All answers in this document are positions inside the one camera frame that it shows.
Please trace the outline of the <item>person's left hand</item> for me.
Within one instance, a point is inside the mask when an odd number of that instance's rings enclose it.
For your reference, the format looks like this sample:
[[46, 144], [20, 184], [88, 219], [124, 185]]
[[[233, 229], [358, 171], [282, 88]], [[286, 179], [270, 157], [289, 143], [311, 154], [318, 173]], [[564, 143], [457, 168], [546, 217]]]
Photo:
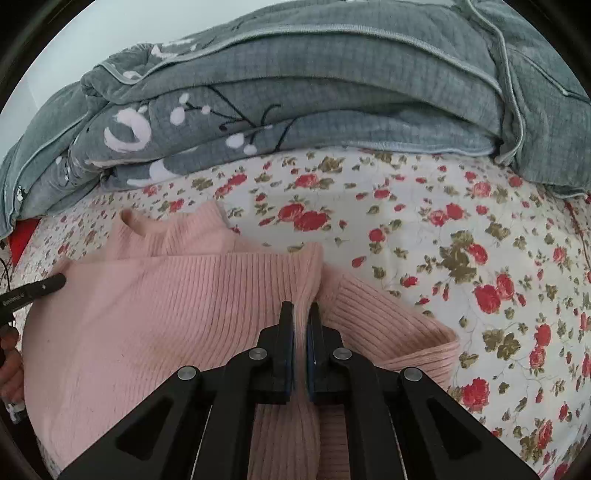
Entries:
[[11, 326], [1, 328], [1, 349], [5, 361], [1, 366], [1, 398], [17, 404], [24, 400], [24, 370], [22, 356], [17, 349], [18, 330]]

